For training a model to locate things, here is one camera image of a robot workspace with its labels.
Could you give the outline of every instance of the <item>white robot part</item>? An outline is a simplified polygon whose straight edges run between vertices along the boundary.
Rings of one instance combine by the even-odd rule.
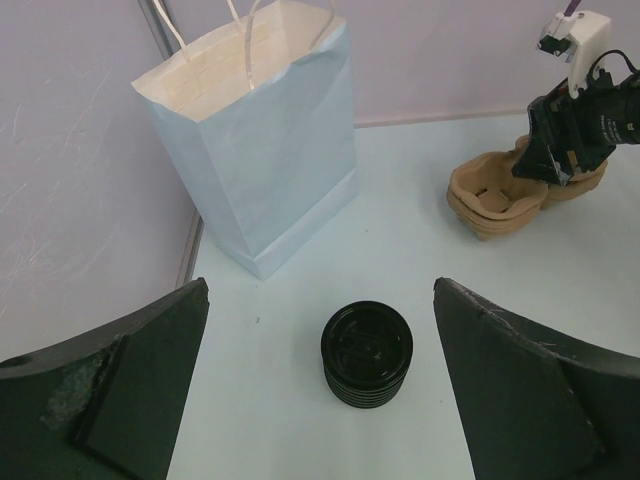
[[[609,48],[611,19],[599,13],[582,11],[570,16],[558,13],[543,30],[541,38],[550,36],[556,40],[568,40],[570,48],[565,52],[570,64],[569,94],[578,98],[580,90],[587,88],[587,75],[593,63]]]

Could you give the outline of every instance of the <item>bag handle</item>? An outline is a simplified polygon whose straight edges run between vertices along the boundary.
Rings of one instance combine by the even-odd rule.
[[[253,68],[251,67],[251,36],[253,34],[253,19],[255,17],[256,10],[258,9],[258,6],[260,5],[261,2],[262,0],[255,0],[253,5],[251,6],[251,9],[249,10],[249,15],[247,16],[247,28],[244,31],[244,62],[245,62],[245,70],[247,72],[247,81],[249,82],[249,88],[251,90],[255,88],[253,84]],[[180,44],[180,50],[183,52],[184,56],[186,57],[187,63],[191,62],[191,57],[189,56],[189,50],[187,48],[187,44],[184,42],[184,39],[182,38],[180,33],[178,33],[178,30],[171,22],[171,19],[169,19],[167,12],[160,4],[160,0],[153,0],[153,4],[156,7],[156,10],[158,11],[158,15],[160,15],[164,23],[167,25],[167,27],[169,27],[169,30],[171,31],[173,36],[176,37],[176,40],[178,40],[178,44]],[[240,17],[238,16],[236,7],[233,4],[233,0],[227,0],[227,5],[229,6],[229,10],[231,11],[231,16],[233,17],[233,22],[236,25],[238,34],[242,36],[243,34],[242,22],[240,20]],[[329,12],[329,18],[327,19],[325,24],[322,26],[322,29],[320,30],[320,32],[318,32],[318,34],[311,41],[311,45],[309,45],[309,51],[315,48],[316,44],[318,43],[318,40],[320,40],[320,37],[322,37],[324,32],[327,31],[329,26],[331,26],[331,23],[333,22],[333,19],[336,16],[336,0],[330,0],[330,5],[331,5],[331,10]],[[195,71],[193,73],[196,77],[196,81],[198,82],[198,86],[202,91],[202,87],[200,86],[200,82],[198,81],[198,75]]]
[[[244,64],[245,64],[245,70],[247,72],[247,81],[249,82],[249,88],[251,90],[255,88],[255,86],[253,85],[253,69],[251,67],[251,35],[253,34],[253,18],[261,2],[262,0],[255,0],[255,2],[253,2],[253,5],[249,10],[249,15],[247,16],[247,30],[245,31],[245,34],[244,34]],[[336,16],[336,0],[330,0],[330,4],[331,4],[331,11],[329,12],[329,18],[327,19],[325,24],[322,26],[322,29],[320,30],[320,32],[318,32],[318,34],[311,41],[311,45],[309,45],[309,51],[314,49],[314,47],[316,46],[316,43],[318,43],[318,40],[320,40],[320,37],[322,37],[324,32],[327,31],[327,28],[329,28],[329,26],[333,22],[333,19]]]

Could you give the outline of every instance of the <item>black cup lid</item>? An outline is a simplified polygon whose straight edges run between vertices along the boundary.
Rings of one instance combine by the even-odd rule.
[[[393,308],[357,302],[331,317],[322,334],[321,351],[325,369],[343,387],[375,392],[404,378],[413,338]]]

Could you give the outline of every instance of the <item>white table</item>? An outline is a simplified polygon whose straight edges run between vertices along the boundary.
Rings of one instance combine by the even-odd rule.
[[[265,282],[205,234],[194,276],[211,307],[169,478],[472,480],[432,309],[439,276],[640,356],[640,149],[508,238],[479,242],[446,204],[456,165],[527,130],[524,116],[359,130],[359,197]],[[397,309],[414,338],[400,393],[368,411],[333,396],[319,350],[329,317],[363,299]]]

